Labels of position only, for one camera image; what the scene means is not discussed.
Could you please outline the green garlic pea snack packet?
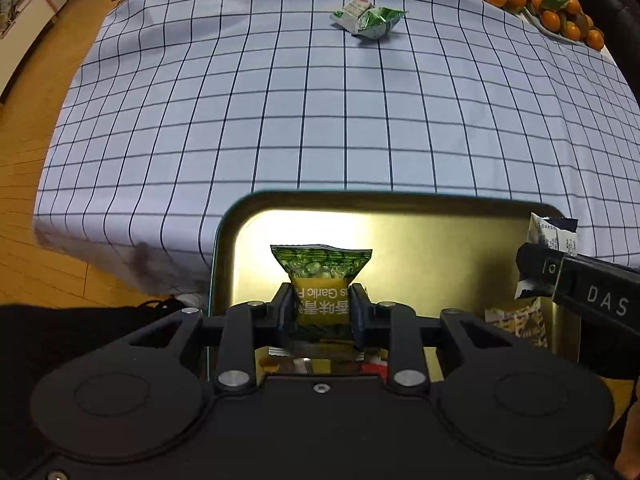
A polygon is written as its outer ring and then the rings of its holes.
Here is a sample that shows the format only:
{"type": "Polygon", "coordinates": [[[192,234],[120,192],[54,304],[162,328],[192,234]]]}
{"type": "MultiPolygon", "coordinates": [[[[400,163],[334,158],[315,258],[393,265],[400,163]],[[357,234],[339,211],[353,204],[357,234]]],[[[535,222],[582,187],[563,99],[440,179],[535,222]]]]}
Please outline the green garlic pea snack packet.
{"type": "Polygon", "coordinates": [[[309,338],[350,338],[348,288],[372,257],[371,249],[329,245],[271,245],[297,295],[296,330],[309,338]]]}

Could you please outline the beige snack packet in tray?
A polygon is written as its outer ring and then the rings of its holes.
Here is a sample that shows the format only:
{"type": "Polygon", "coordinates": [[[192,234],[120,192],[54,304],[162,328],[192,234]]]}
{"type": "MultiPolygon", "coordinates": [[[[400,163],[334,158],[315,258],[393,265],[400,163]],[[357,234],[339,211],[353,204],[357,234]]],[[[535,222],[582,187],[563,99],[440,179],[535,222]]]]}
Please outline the beige snack packet in tray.
{"type": "Polygon", "coordinates": [[[506,332],[528,341],[535,347],[547,348],[547,330],[539,298],[531,304],[512,311],[487,309],[484,320],[506,332]]]}

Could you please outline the white navy snack packet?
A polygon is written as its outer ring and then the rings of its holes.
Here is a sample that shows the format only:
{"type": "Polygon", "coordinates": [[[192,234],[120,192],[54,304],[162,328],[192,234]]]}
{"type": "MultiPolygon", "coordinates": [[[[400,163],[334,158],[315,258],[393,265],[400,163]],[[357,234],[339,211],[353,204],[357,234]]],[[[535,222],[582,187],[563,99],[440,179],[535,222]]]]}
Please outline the white navy snack packet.
{"type": "Polygon", "coordinates": [[[530,214],[526,241],[515,257],[515,299],[553,295],[562,259],[577,254],[577,227],[577,219],[530,214]]]}

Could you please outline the blue checked tablecloth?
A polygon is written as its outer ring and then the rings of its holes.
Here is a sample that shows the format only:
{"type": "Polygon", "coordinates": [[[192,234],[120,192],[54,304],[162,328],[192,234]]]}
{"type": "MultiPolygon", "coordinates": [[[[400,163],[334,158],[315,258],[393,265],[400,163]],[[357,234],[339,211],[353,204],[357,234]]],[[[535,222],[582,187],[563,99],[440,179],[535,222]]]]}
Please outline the blue checked tablecloth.
{"type": "Polygon", "coordinates": [[[66,93],[32,225],[148,292],[208,282],[222,217],[260,191],[526,200],[587,255],[639,262],[639,105],[618,67],[480,0],[127,0],[66,93]]]}

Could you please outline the plate of tangerines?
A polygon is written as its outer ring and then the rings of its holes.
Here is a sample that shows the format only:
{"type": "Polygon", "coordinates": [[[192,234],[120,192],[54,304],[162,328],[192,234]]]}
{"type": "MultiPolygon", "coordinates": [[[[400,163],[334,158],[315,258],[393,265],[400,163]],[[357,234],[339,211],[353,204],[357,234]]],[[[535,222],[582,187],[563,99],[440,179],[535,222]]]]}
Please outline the plate of tangerines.
{"type": "Polygon", "coordinates": [[[513,15],[523,15],[536,29],[570,44],[585,44],[598,52],[604,33],[582,10],[579,0],[484,0],[513,15]]]}

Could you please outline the green foil snack packet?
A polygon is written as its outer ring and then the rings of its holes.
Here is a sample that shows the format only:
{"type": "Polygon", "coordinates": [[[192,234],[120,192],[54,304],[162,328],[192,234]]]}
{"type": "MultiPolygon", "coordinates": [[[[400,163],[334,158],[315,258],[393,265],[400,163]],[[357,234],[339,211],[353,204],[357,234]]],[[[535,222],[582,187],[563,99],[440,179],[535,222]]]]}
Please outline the green foil snack packet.
{"type": "Polygon", "coordinates": [[[365,10],[357,18],[356,27],[352,34],[364,39],[378,40],[386,36],[406,14],[406,11],[386,8],[386,6],[374,6],[365,10]]]}

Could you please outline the white red snack packet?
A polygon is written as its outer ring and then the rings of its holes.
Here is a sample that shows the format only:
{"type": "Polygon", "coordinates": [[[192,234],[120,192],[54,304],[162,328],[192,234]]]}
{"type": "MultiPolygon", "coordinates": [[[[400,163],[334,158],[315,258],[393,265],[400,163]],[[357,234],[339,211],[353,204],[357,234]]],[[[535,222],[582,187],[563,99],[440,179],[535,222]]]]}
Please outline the white red snack packet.
{"type": "Polygon", "coordinates": [[[334,11],[330,19],[350,34],[356,35],[360,18],[372,8],[372,3],[368,0],[349,0],[341,9],[334,11]]]}

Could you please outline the gold metal tray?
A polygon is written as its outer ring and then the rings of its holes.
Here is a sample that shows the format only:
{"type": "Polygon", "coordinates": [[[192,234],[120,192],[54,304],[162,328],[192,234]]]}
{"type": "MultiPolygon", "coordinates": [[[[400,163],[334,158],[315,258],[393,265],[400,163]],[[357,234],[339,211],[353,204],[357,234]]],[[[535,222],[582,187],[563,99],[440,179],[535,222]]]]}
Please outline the gold metal tray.
{"type": "Polygon", "coordinates": [[[369,249],[356,281],[374,302],[408,304],[436,318],[456,308],[478,318],[516,299],[516,251],[532,214],[558,218],[546,204],[392,192],[271,191],[242,198],[216,237],[209,311],[269,301],[288,279],[274,245],[369,249]]]}

